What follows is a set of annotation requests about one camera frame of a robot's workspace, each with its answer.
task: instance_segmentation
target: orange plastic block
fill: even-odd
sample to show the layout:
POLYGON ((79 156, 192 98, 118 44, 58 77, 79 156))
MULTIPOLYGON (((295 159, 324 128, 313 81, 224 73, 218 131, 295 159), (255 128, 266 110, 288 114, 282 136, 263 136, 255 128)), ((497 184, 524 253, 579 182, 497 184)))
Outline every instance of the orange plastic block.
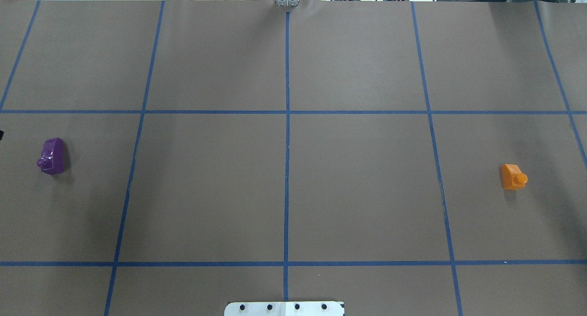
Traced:
POLYGON ((501 166, 501 179, 505 190, 518 190, 526 186, 528 176, 520 171, 515 164, 504 164, 501 166))

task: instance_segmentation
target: purple object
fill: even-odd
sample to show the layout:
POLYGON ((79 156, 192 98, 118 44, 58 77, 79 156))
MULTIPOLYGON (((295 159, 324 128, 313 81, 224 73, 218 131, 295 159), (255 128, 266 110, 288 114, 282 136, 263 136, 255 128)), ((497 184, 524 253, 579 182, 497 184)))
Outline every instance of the purple object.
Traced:
POLYGON ((55 175, 63 172, 63 140, 61 138, 46 140, 37 165, 45 174, 55 175))

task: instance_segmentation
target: blue line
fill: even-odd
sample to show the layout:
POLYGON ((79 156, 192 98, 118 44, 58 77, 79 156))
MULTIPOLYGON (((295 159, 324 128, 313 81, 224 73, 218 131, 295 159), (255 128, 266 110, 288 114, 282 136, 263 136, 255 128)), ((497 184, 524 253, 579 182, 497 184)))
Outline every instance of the blue line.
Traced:
MULTIPOLYGON (((444 195, 444 185, 442 181, 442 171, 440 170, 440 160, 438 158, 438 148, 436 147, 436 134, 434 133, 434 123, 432 122, 432 109, 430 107, 430 98, 428 97, 428 85, 426 83, 426 72, 424 71, 424 60, 422 57, 422 48, 420 45, 420 34, 418 32, 418 21, 415 15, 415 5, 411 2, 411 15, 414 21, 415 44, 418 49, 418 59, 420 61, 420 74, 422 75, 422 87, 424 88, 424 99, 426 100, 426 111, 428 111, 428 126, 430 127, 430 137, 432 138, 432 150, 434 151, 434 162, 436 163, 436 175, 440 185, 442 195, 442 207, 444 210, 444 230, 446 231, 446 240, 449 245, 450 261, 454 262, 453 239, 450 234, 449 212, 446 207, 446 197, 444 195)), ((459 316, 463 316, 463 307, 461 305, 461 292, 459 289, 459 278, 457 277, 457 267, 451 266, 453 272, 454 295, 457 300, 457 311, 459 316)))
POLYGON ((566 115, 566 111, 430 111, 434 115, 566 115))
POLYGON ((425 115, 427 111, 291 111, 292 115, 425 115))
POLYGON ((147 110, 147 114, 285 115, 285 111, 147 110))
POLYGON ((141 139, 141 132, 143 130, 143 121, 145 112, 147 111, 147 101, 149 99, 149 88, 151 87, 151 76, 153 75, 153 66, 155 65, 155 55, 157 54, 157 42, 159 41, 159 32, 161 31, 161 21, 163 20, 163 9, 165 8, 165 1, 161 1, 161 8, 159 9, 159 21, 157 22, 157 31, 155 32, 155 40, 153 42, 153 52, 151 53, 151 63, 149 64, 149 74, 147 75, 147 84, 145 85, 145 94, 143 97, 143 107, 141 108, 141 118, 138 120, 137 137, 134 141, 133 159, 130 164, 130 173, 128 174, 128 183, 126 185, 126 196, 124 197, 124 206, 122 209, 122 216, 120 218, 120 227, 118 231, 118 238, 116 239, 116 249, 114 253, 115 265, 112 266, 111 282, 108 287, 108 295, 106 297, 106 304, 104 308, 104 316, 108 316, 110 312, 110 304, 112 300, 112 292, 114 290, 114 283, 116 280, 116 263, 120 256, 120 246, 122 244, 122 237, 124 233, 124 224, 126 222, 126 213, 128 211, 128 202, 130 201, 130 187, 133 182, 134 166, 136 164, 138 144, 141 139))
POLYGON ((31 29, 33 28, 33 23, 35 22, 36 13, 37 11, 39 11, 39 5, 40 1, 38 0, 35 5, 35 10, 33 11, 33 15, 31 17, 31 21, 29 22, 27 32, 25 32, 25 37, 22 39, 21 48, 18 50, 17 59, 14 61, 12 71, 10 72, 10 76, 8 77, 8 82, 6 82, 6 88, 4 88, 4 94, 2 95, 2 100, 0 100, 0 110, 2 110, 2 108, 4 107, 4 102, 8 97, 8 90, 10 90, 12 79, 14 78, 14 74, 17 72, 18 63, 19 61, 21 61, 22 52, 25 50, 25 45, 27 44, 29 34, 31 33, 31 29))
POLYGON ((283 301, 289 299, 289 12, 285 13, 285 198, 283 201, 283 301))
POLYGON ((0 266, 112 266, 113 262, 0 261, 0 266))
POLYGON ((290 261, 289 266, 450 266, 450 261, 290 261))
POLYGON ((579 151, 581 152, 581 156, 583 157, 583 163, 585 164, 585 168, 587 168, 587 155, 585 154, 585 149, 583 148, 583 143, 581 143, 581 138, 579 137, 579 132, 577 130, 577 126, 575 125, 575 120, 573 119, 573 115, 570 111, 569 102, 566 99, 565 89, 562 87, 562 82, 560 81, 560 76, 558 74, 558 70, 556 69, 556 65, 554 63, 554 58, 552 57, 552 53, 550 51, 550 46, 548 44, 547 35, 544 31, 543 18, 540 15, 540 9, 538 8, 537 1, 534 1, 534 8, 536 9, 536 17, 538 19, 538 25, 540 26, 540 32, 543 35, 544 46, 547 49, 548 59, 551 62, 552 71, 554 72, 554 76, 556 78, 556 83, 558 84, 558 88, 560 90, 560 96, 562 97, 562 101, 565 104, 566 113, 569 116, 570 125, 573 127, 573 133, 575 134, 575 139, 577 140, 577 145, 579 145, 579 151))
POLYGON ((99 115, 138 115, 141 113, 140 110, 2 110, 0 113, 6 114, 34 114, 34 115, 44 115, 44 114, 79 114, 79 115, 86 115, 86 114, 99 114, 99 115))
MULTIPOLYGON (((288 266, 517 266, 517 265, 587 264, 585 259, 541 260, 432 260, 432 261, 288 261, 288 266)), ((282 261, 0 261, 0 266, 115 266, 118 267, 238 267, 283 266, 282 261)))
POLYGON ((118 262, 118 266, 283 266, 281 261, 243 261, 243 262, 118 262))

